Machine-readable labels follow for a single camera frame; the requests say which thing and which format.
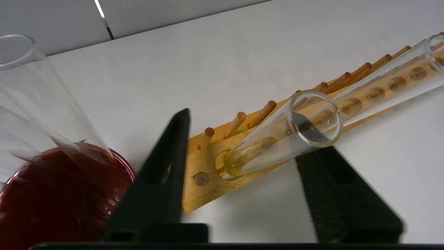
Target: white tabletop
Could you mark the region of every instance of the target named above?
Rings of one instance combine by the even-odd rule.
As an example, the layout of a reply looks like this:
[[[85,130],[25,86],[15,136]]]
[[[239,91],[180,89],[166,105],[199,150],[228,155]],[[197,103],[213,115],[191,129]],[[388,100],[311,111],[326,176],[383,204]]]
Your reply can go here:
[[[174,112],[191,136],[444,31],[444,1],[279,1],[50,57],[109,147],[139,169]],[[344,135],[337,148],[403,218],[444,243],[444,91]],[[214,242],[315,242],[293,163],[184,216]]]

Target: wood knot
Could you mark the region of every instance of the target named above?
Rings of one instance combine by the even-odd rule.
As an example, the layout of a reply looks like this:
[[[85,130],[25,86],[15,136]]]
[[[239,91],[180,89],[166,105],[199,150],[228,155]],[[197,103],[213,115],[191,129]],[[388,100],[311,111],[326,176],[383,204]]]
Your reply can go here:
[[[194,175],[194,181],[197,183],[197,185],[204,186],[210,182],[210,177],[204,172],[199,172]]]

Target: glass tube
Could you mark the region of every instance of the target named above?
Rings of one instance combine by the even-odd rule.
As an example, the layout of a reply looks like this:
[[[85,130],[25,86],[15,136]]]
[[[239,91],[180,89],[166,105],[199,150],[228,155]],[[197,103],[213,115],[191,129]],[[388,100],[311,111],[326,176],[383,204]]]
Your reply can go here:
[[[314,91],[293,96],[224,158],[231,179],[332,145],[342,127],[444,85],[444,36],[435,35],[331,100]]]
[[[0,246],[98,241],[134,181],[35,41],[0,37]]]
[[[110,150],[32,38],[0,37],[0,91],[57,143],[80,150],[75,143],[82,141],[100,147],[112,159]],[[108,161],[95,153],[90,155]]]
[[[341,133],[342,117],[336,103],[321,92],[301,91],[227,153],[223,178],[333,145]]]

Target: wooden peg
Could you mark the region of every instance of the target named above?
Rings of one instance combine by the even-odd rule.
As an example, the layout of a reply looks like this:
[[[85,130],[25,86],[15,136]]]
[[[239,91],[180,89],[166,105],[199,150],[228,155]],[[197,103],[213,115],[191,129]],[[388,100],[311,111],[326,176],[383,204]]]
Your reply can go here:
[[[432,51],[436,51],[437,49],[441,48],[444,46],[444,42],[440,42],[435,46],[432,46]]]
[[[351,77],[352,77],[352,74],[350,72],[345,72],[343,75],[341,75],[336,80],[334,80],[334,82],[331,85],[333,85],[333,84],[341,85],[342,83],[346,82]]]
[[[231,122],[230,129],[223,135],[224,139],[230,138],[233,135],[235,135],[237,130],[239,129],[239,127],[242,125],[242,123],[245,121],[246,118],[247,114],[245,114],[242,111],[239,112],[234,118],[234,120]]]
[[[392,56],[392,60],[394,60],[395,58],[398,58],[400,55],[406,53],[408,50],[410,50],[412,47],[410,46],[405,46],[404,48],[402,48],[400,51],[396,52],[395,54],[393,54]]]
[[[387,54],[385,56],[383,56],[381,59],[377,60],[374,64],[372,69],[369,71],[369,74],[377,71],[378,69],[380,69],[382,66],[386,65],[387,63],[389,63],[392,60],[392,56]]]
[[[347,81],[346,86],[354,84],[363,79],[364,77],[368,76],[368,72],[370,72],[372,68],[373,65],[371,63],[369,62],[364,63],[361,67],[352,72],[352,77]]]
[[[321,82],[320,84],[318,84],[316,87],[313,88],[313,90],[319,91],[319,92],[323,92],[324,90],[327,89],[327,83],[326,82]]]
[[[261,123],[261,121],[263,121],[265,117],[267,117],[271,111],[276,108],[276,105],[277,104],[275,101],[269,101],[267,105],[265,105],[265,107],[259,112],[259,114],[247,125],[247,127],[250,129],[259,125],[259,123]]]
[[[197,146],[197,149],[205,149],[208,147],[208,144],[211,141],[211,138],[213,138],[214,135],[214,129],[213,128],[206,128],[203,132],[202,140],[200,141],[199,146]]]
[[[426,39],[424,39],[424,40],[422,40],[421,42],[419,42],[419,43],[415,44],[414,46],[412,46],[412,48],[416,47],[416,45],[418,45],[418,44],[420,44],[420,43],[424,42],[425,40],[426,40]]]
[[[330,94],[358,82],[359,80],[363,79],[368,75],[372,67],[373,66],[371,63],[369,62],[364,63],[361,67],[359,67],[357,70],[351,73],[350,79],[348,79],[347,81],[343,81],[340,83],[334,82],[330,86],[327,86],[325,88],[325,93]]]

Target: wooden drying rack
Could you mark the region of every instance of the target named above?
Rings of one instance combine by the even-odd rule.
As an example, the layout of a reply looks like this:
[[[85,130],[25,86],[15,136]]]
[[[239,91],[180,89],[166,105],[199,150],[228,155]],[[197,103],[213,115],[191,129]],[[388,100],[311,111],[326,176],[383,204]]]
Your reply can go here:
[[[347,89],[347,87],[375,72],[410,49],[410,46],[406,46],[393,55],[387,54],[383,56],[373,64],[367,62],[351,73],[346,72],[337,79],[320,83],[314,88],[314,90],[328,94],[330,97],[335,97]],[[234,148],[248,134],[255,130],[257,125],[264,121],[274,111],[278,110],[287,101],[288,99],[277,103],[269,101],[263,109],[248,115],[244,112],[239,112],[232,122],[225,123],[214,129],[207,128],[204,133],[189,139],[182,198],[182,206],[186,213],[189,213],[224,194],[232,192],[278,166],[285,164],[285,162],[279,163],[274,166],[242,175],[234,180],[224,180],[220,178],[215,167],[218,155]],[[389,111],[390,109],[383,110],[344,127],[344,133]]]

